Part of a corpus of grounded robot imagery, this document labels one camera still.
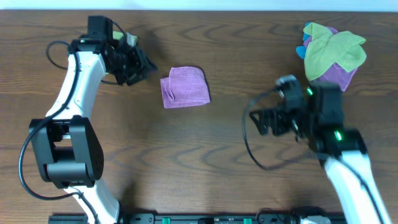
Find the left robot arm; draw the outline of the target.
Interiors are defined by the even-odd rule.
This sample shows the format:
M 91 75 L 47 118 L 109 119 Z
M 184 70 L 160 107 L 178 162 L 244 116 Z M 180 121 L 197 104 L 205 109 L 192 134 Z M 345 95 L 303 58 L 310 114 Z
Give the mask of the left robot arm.
M 105 16 L 90 16 L 87 33 L 67 44 L 66 77 L 43 119 L 33 119 L 25 146 L 32 146 L 39 174 L 73 197 L 81 215 L 51 215 L 50 223 L 144 223 L 121 210 L 102 179 L 104 154 L 91 125 L 99 86 L 107 74 L 117 85 L 133 85 L 156 69 L 137 37 Z

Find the purple microfiber cloth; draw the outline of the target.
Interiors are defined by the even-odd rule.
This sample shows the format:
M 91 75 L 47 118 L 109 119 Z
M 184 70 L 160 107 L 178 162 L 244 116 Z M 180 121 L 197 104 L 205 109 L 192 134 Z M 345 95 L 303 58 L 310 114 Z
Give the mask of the purple microfiber cloth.
M 169 76 L 160 79 L 164 108 L 185 108 L 208 104 L 210 92 L 205 75 L 197 67 L 172 67 Z

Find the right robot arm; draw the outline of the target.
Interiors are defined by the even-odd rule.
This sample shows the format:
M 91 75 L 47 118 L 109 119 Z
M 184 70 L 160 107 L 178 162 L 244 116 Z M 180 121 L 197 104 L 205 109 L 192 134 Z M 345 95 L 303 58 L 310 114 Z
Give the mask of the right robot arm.
M 253 110 L 261 93 L 244 110 L 261 135 L 295 133 L 307 139 L 332 183 L 346 223 L 390 223 L 391 218 L 378 191 L 364 140 L 356 128 L 344 126 L 342 92 L 335 83 L 311 83 L 303 90 L 298 81 L 272 89 L 282 96 L 276 108 Z

